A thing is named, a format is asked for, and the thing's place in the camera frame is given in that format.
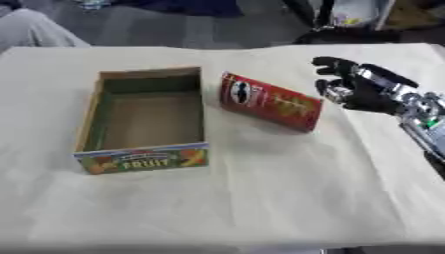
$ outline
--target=robotic hand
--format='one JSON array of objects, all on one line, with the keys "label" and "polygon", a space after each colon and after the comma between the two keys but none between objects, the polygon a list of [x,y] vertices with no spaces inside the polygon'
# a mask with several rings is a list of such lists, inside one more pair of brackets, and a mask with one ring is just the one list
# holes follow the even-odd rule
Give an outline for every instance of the robotic hand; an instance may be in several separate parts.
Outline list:
[{"label": "robotic hand", "polygon": [[425,158],[445,179],[445,98],[418,93],[418,84],[384,68],[333,57],[316,57],[318,92],[345,109],[386,113],[425,151]]}]

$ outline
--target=cardboard box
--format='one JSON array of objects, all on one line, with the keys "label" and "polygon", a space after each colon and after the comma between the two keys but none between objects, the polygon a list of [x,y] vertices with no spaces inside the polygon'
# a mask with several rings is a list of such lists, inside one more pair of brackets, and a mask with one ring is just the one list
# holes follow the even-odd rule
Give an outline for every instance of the cardboard box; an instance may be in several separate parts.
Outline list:
[{"label": "cardboard box", "polygon": [[198,68],[100,75],[74,156],[92,174],[208,163]]}]

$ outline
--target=pringles can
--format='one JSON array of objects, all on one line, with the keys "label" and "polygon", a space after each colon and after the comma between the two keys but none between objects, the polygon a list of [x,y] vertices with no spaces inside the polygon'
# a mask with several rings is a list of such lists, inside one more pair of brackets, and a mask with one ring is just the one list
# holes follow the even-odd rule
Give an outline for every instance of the pringles can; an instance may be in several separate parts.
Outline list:
[{"label": "pringles can", "polygon": [[225,73],[221,107],[254,115],[303,132],[314,130],[322,100],[246,77]]}]

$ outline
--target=can label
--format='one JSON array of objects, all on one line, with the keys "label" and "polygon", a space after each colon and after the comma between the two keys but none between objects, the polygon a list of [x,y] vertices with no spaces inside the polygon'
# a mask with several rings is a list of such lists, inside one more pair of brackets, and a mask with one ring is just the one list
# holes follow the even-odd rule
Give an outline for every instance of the can label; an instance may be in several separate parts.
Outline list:
[{"label": "can label", "polygon": [[220,104],[301,131],[315,128],[322,108],[320,99],[231,73],[222,77]]}]

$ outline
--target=gray carpet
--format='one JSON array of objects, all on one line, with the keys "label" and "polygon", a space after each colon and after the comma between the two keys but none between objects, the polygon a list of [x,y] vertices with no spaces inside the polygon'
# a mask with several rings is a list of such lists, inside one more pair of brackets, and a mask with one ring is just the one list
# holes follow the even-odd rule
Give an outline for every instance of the gray carpet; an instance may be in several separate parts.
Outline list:
[{"label": "gray carpet", "polygon": [[308,30],[281,0],[238,0],[240,18],[191,17],[130,7],[83,10],[73,0],[23,0],[94,45],[243,49],[290,44]]}]

